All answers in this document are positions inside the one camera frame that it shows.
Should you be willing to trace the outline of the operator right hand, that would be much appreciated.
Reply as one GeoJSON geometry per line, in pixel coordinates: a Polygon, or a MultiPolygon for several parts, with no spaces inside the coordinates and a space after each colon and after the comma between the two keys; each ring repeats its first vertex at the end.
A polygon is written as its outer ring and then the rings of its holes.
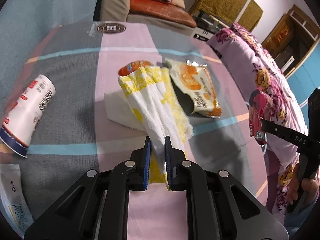
{"type": "Polygon", "coordinates": [[[300,183],[297,177],[299,171],[299,165],[297,164],[293,170],[291,182],[287,191],[287,202],[293,204],[298,199],[298,189],[301,186],[306,192],[306,199],[303,204],[303,208],[309,206],[318,196],[319,192],[319,170],[313,179],[303,179],[300,183]]]}

